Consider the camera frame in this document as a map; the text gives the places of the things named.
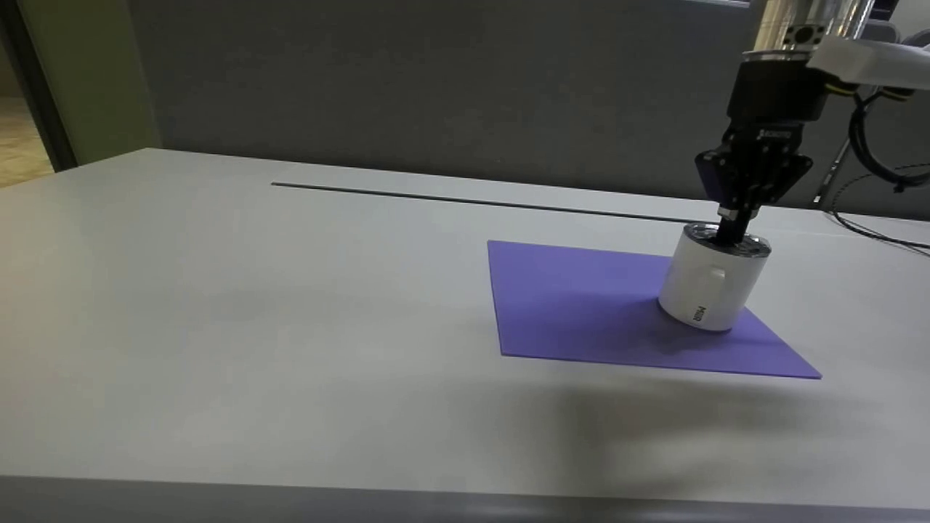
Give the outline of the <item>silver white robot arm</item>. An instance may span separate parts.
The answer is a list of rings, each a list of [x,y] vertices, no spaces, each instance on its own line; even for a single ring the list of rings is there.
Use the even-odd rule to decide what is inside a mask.
[[[868,37],[894,11],[894,0],[762,0],[756,34],[740,53],[726,131],[694,156],[702,192],[718,204],[714,248],[736,248],[765,204],[777,204],[814,166],[803,133],[832,94],[852,95],[849,146],[894,188],[925,187],[925,174],[899,174],[867,142],[867,114],[881,95],[930,88],[925,34]]]

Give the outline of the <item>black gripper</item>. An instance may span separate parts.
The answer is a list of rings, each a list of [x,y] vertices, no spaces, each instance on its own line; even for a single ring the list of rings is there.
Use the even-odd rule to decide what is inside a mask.
[[[720,142],[694,156],[702,192],[718,201],[718,245],[740,245],[762,204],[777,204],[814,160],[803,131],[826,107],[826,75],[804,60],[745,60]]]

